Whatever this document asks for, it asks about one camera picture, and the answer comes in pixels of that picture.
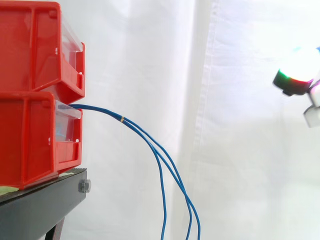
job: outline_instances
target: metal leg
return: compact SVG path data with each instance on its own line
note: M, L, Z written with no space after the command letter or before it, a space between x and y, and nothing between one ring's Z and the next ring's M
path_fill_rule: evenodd
M65 218L63 218L57 225L51 228L45 235L45 240L60 240L62 227L64 226Z

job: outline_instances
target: blue cable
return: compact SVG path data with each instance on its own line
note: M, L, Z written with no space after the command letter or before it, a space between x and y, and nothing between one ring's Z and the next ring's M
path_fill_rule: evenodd
M101 108L101 107L96 107L96 106L89 106L89 105L83 105L83 104L71 104L71 107L75 108L75 109L85 109L85 110L93 110L93 111L97 111L97 112L101 112L107 115L110 115L111 117L115 118L118 121L121 121L122 116L110 111L108 109L105 108ZM132 129L133 131L135 131L136 129L130 125L127 126L130 129ZM140 135L145 141L146 143L149 145L149 147L151 148L156 162L158 164L158 168L159 168L159 173L160 173L160 184L161 184L161 193L162 193L162 203L163 203L163 224L162 224L162 231L161 231L161 240L164 240L164 235L165 235L165 229L166 229L166 223L167 223L167 206L166 206L166 194L165 194L165 186L164 186L164 178L163 178L163 172L162 172L162 167L161 167L161 163L160 160L158 158L158 154L155 151L154 146L143 136Z
M149 145L149 147L151 148L153 154L155 155L155 158L157 160L158 166L159 166L159 172L160 172L160 182L161 182L161 191L162 191L162 200L163 200L163 212L164 212L164 218L163 218L163 225L162 225L162 232L161 232L161 240L163 240L164 237L164 232L165 232L165 227L166 227L166 220L167 220L167 209L166 209L166 198L165 198L165 192L164 192L164 187L163 187L163 176L162 176L162 168L161 168L161 164L159 161L158 156L161 158L161 160L164 162L164 164L166 165L166 167L169 169L171 175L173 176L174 180L176 181L176 183L178 184L179 188L181 189L182 193L185 196L186 199L186 203L188 206L188 210L189 210L189 215L190 215L190 221L189 221L189 227L188 227L188 232L187 232L187 236L186 236L186 240L188 240L189 235L190 235L190 230L191 230L191 224L192 224L192 212L190 209L190 206L192 207L192 210L194 212L196 221L197 221L197 225L198 225L198 235L197 235L197 239L200 240L200 235L201 235L201 225L200 225L200 220L199 220L199 216L197 213L197 210L195 208L195 206L193 205L193 203L191 202L188 194L186 193L185 187L183 185L183 182L181 180L181 177L179 175L179 172L177 170L177 167L174 163L174 161L172 160L172 158L170 157L170 155L168 154L168 152L159 144L157 143L146 131L144 131L139 125L137 125L136 123L134 123L133 121L131 121L130 119L126 118L126 117L122 117L121 115L112 112L110 110L107 110L105 108L100 108L100 107L95 107L95 106L89 106L89 105L83 105L83 104L71 104L71 107L75 108L75 109L85 109L85 110L93 110L93 111L98 111L101 113L105 113L107 115L110 115L111 117L115 118L116 120L122 122L123 124L125 124L128 128L130 128L131 130L133 130L135 133L137 133L141 138L143 138L143 140ZM164 153L165 155L168 157L168 159L170 160L175 173L177 174L177 177L175 176L174 172L172 171L170 165L168 164L168 162L164 159L164 157L159 153L159 151L145 138L145 136L143 136L143 134L141 132L139 132L135 127L137 127L141 132L143 132L145 135L147 135Z
M174 171L176 173L176 176L178 177L178 180L179 180L181 186L183 187L184 190L186 190L185 186L184 186L184 183L183 183L183 181L182 181L182 179L180 177L179 171L178 171L178 169L177 169L177 167L175 165L175 162L172 160L172 158L170 157L169 153L165 150L165 148L163 146L161 146L152 136L150 136L138 124L136 124L135 122L131 121L130 119L128 119L126 117L124 117L124 120L129 122L130 124L134 125L137 129L139 129L141 132L143 132L149 139L151 139L164 152L164 154L167 156L167 158L169 159L170 163L172 164L173 169L174 169ZM188 226L188 232L187 232L186 237L185 237L185 240L188 240L189 236L190 236L191 226L192 226L192 211L191 211L190 204L189 204L187 198L185 198L185 201L186 201L186 205L188 207L189 219L190 219L189 220L189 226Z

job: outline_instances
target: white plastic part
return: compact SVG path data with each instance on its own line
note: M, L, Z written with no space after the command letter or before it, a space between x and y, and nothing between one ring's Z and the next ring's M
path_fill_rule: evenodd
M62 53L65 60L74 68L77 67L76 53L83 51L82 43L79 41L66 19L62 16Z
M315 85L310 87L308 95L313 105L315 107L320 107L320 82L319 81Z
M303 114L309 128L320 126L320 108L319 107L310 106Z
M75 142L74 124L81 119L81 112L58 100L55 101L55 140L57 142Z

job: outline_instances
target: white light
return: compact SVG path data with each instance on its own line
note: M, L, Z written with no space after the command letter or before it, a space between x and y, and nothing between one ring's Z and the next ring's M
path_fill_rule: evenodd
M288 57L280 72L292 79L309 82L320 70L320 52L316 48L299 47Z

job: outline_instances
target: yellow surface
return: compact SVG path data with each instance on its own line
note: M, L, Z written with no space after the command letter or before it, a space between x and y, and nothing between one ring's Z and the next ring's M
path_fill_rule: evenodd
M13 193L18 190L19 190L19 188L12 187L12 186L0 186L0 196L5 195L7 193Z

